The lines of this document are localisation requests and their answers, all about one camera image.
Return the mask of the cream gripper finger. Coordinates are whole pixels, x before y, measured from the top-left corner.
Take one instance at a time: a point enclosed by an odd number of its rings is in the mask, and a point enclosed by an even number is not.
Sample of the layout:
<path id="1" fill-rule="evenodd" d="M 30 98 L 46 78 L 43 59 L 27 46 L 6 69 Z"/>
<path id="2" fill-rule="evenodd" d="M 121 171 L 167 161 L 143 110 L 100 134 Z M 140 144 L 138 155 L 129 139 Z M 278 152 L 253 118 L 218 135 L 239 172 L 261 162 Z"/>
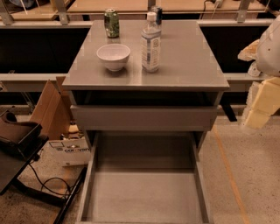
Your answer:
<path id="1" fill-rule="evenodd" d="M 255 60 L 258 44 L 258 39 L 253 41 L 251 44 L 249 44 L 239 52 L 237 58 L 243 61 Z"/>
<path id="2" fill-rule="evenodd" d="M 261 83 L 253 82 L 244 109 L 244 127 L 261 129 L 279 109 L 280 78 L 270 78 Z"/>

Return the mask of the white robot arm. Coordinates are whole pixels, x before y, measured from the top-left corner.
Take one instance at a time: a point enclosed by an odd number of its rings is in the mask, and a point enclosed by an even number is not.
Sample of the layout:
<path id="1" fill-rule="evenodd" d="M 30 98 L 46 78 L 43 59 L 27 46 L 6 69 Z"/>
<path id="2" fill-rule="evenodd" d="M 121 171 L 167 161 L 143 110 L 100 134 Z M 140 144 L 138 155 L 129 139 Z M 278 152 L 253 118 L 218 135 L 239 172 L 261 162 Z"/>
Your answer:
<path id="1" fill-rule="evenodd" d="M 253 60 L 248 70 L 249 75 L 269 76 L 261 83 L 254 82 L 248 92 L 241 128 L 247 133 L 253 133 L 261 129 L 280 109 L 280 16 L 258 40 L 243 48 L 237 58 Z"/>

